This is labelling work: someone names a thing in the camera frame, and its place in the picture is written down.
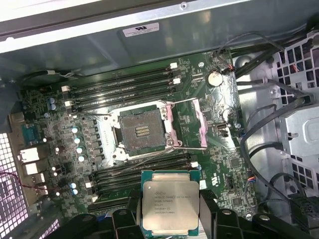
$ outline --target black ram slot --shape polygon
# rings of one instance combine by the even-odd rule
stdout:
[[[98,194],[105,194],[105,193],[109,193],[109,192],[117,192],[117,191],[121,191],[123,189],[126,188],[132,188],[132,187],[137,187],[140,186],[141,181],[136,181],[136,182],[130,182],[130,183],[126,183],[126,184],[122,184],[122,185],[116,185],[116,186],[112,186],[112,187],[107,187],[107,188],[102,188],[102,189],[97,189]]]
[[[121,198],[112,201],[94,203],[88,206],[88,212],[92,213],[95,211],[106,210],[108,208],[115,208],[127,205],[129,198]]]
[[[77,90],[84,89],[84,88],[91,88],[91,87],[98,86],[98,85],[103,85],[105,83],[114,82],[116,80],[137,79],[137,78],[146,77],[146,76],[164,74],[166,72],[167,72],[167,68],[161,68],[161,69],[139,72],[139,73],[125,75],[125,76],[118,76],[118,77],[114,77],[111,79],[102,80],[102,81],[99,81],[97,83],[89,83],[89,84],[84,84],[84,85],[78,86]]]
[[[97,89],[91,89],[87,90],[84,92],[80,92],[77,94],[74,94],[74,98],[76,99],[81,99],[81,98],[87,98],[87,97],[94,97],[97,94],[100,94],[104,91],[109,92],[109,91],[114,91],[114,90],[120,90],[122,88],[127,88],[127,87],[137,87],[137,86],[142,86],[144,84],[150,84],[150,83],[157,83],[157,82],[169,82],[172,81],[173,79],[171,78],[164,78],[163,76],[159,77],[154,77],[154,78],[147,78],[143,79],[141,81],[130,81],[130,82],[124,82],[124,83],[117,83],[115,85],[106,85],[106,86],[101,86],[100,88]]]
[[[114,106],[114,105],[120,105],[120,104],[127,104],[129,102],[134,102],[137,101],[141,98],[146,98],[146,97],[158,97],[158,96],[162,96],[162,95],[166,95],[166,94],[171,94],[176,92],[175,88],[170,88],[168,90],[163,90],[160,92],[154,92],[154,93],[149,93],[149,94],[143,94],[143,92],[136,94],[135,96],[132,97],[127,97],[127,98],[123,98],[123,99],[118,99],[118,100],[114,100],[114,101],[110,101],[110,102],[105,102],[102,104],[95,104],[92,106],[86,106],[86,107],[79,107],[77,108],[76,111],[78,112],[85,112],[85,111],[91,111],[91,110],[96,110],[96,109],[100,109],[103,107],[109,107],[109,106]]]
[[[133,175],[140,175],[142,170],[160,170],[163,169],[165,167],[178,167],[178,166],[183,166],[187,163],[186,159],[185,160],[181,160],[181,161],[172,161],[172,162],[162,162],[162,163],[155,163],[153,165],[148,165],[148,166],[144,166],[144,167],[139,167],[138,169],[134,170],[134,171],[128,171],[128,172],[123,172],[121,174],[118,175],[98,175],[96,177],[93,178],[93,180],[95,180],[96,182],[101,182],[104,180],[108,180],[108,179],[119,179],[121,177],[133,177]]]
[[[156,165],[156,166],[149,166],[148,168],[144,168],[141,170],[162,170],[162,169],[175,169],[178,167],[185,166],[186,162],[185,161],[180,161],[180,162],[172,162],[172,163],[162,163],[161,165]],[[94,180],[97,182],[98,185],[100,184],[106,184],[106,183],[111,183],[111,182],[122,182],[122,181],[128,181],[131,179],[136,179],[141,176],[141,170],[139,171],[134,171],[134,172],[123,172],[121,174],[115,175],[115,176],[98,176],[94,178]]]
[[[153,160],[147,161],[144,165],[151,165],[157,162],[164,162],[167,160],[179,160],[179,159],[190,159],[190,155],[189,153],[185,153],[185,154],[178,154],[178,155],[163,155],[160,158],[155,158]],[[123,165],[123,166],[117,166],[117,167],[112,167],[112,168],[107,168],[107,169],[101,169],[99,171],[95,171],[92,173],[92,175],[97,175],[100,173],[113,173],[115,171],[120,171],[123,170],[125,168],[128,168],[130,166],[132,166],[135,163],[139,163],[139,162],[134,162],[134,163],[128,163],[127,165]]]
[[[114,92],[105,96],[101,96],[101,97],[97,97],[97,98],[88,98],[88,99],[84,99],[84,100],[76,100],[76,102],[78,102],[78,104],[91,104],[94,102],[98,102],[98,101],[103,101],[103,100],[110,100],[113,98],[118,98],[118,97],[125,97],[125,96],[129,96],[132,95],[134,93],[138,93],[137,91],[141,91],[141,92],[145,92],[145,91],[151,91],[151,90],[160,90],[162,88],[167,88],[169,87],[168,82],[162,82],[160,84],[154,84],[154,85],[150,85],[147,87],[143,87],[141,89],[127,89],[124,91],[120,91],[120,92]]]

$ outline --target screw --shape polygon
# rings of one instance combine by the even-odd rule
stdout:
[[[166,114],[166,113],[167,113],[166,107],[162,107],[162,108],[160,109],[160,112],[163,113],[163,114]]]
[[[266,216],[266,215],[260,215],[259,218],[261,220],[263,220],[263,221],[269,221],[270,220],[270,218],[268,216]]]
[[[168,146],[172,146],[174,144],[173,140],[171,139],[168,139],[166,143]]]
[[[180,4],[180,8],[181,8],[181,9],[187,8],[187,3],[183,1],[183,2]]]
[[[225,215],[230,215],[230,214],[231,214],[231,211],[229,211],[229,210],[223,210],[222,213],[225,214]]]
[[[240,123],[235,123],[235,128],[241,128],[241,124]]]

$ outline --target red cable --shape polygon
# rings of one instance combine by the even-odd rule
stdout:
[[[20,180],[20,178],[18,177],[18,175],[14,174],[14,173],[9,173],[9,172],[3,172],[3,171],[1,171],[1,172],[0,172],[0,175],[11,175],[11,176],[15,177],[15,178],[17,179],[19,185],[20,185],[21,187],[24,187],[24,188],[33,188],[33,189],[38,189],[38,190],[48,190],[48,188],[40,188],[40,187],[37,187],[37,186],[23,185],[23,184],[21,183],[21,180]]]

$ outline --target chip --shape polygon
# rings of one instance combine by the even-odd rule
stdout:
[[[240,165],[239,158],[234,158],[230,160],[230,166],[233,167],[238,167]]]
[[[232,201],[233,201],[233,206],[234,207],[235,206],[240,206],[242,204],[241,198],[233,198]]]

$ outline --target motherboard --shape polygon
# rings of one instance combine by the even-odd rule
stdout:
[[[231,64],[230,52],[220,55]],[[24,171],[65,221],[124,207],[141,170],[199,170],[221,208],[246,217],[251,176],[239,152],[244,125],[234,73],[204,52],[22,90],[15,128],[23,149],[45,147]],[[255,197],[249,186],[248,200]]]

